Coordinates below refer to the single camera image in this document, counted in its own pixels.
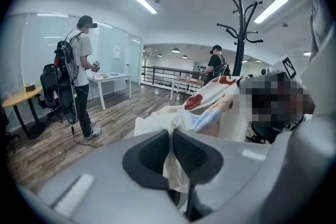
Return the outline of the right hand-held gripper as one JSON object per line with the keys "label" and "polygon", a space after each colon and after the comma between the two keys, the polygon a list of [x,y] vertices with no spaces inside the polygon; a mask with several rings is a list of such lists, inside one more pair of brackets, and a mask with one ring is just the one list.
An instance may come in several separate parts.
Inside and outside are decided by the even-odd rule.
{"label": "right hand-held gripper", "polygon": [[239,89],[248,89],[251,122],[267,127],[285,127],[314,112],[314,102],[298,77],[289,56],[266,68],[261,76],[240,78]]}

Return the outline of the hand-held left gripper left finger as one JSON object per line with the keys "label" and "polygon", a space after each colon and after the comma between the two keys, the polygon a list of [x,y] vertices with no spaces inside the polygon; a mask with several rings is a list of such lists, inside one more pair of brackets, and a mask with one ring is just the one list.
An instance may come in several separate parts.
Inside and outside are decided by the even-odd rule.
{"label": "hand-held left gripper left finger", "polygon": [[74,212],[74,223],[188,223],[169,196],[163,164],[167,131],[101,146],[48,179],[39,191],[47,205],[80,175],[94,182]]}

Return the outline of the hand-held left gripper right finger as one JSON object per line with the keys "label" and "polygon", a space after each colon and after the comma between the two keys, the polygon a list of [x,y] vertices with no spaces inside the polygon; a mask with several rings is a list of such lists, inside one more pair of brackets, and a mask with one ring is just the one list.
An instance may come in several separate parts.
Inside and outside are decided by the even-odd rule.
{"label": "hand-held left gripper right finger", "polygon": [[195,223],[284,223],[304,207],[294,180],[292,133],[272,145],[176,131],[174,154],[190,181],[188,218]]}

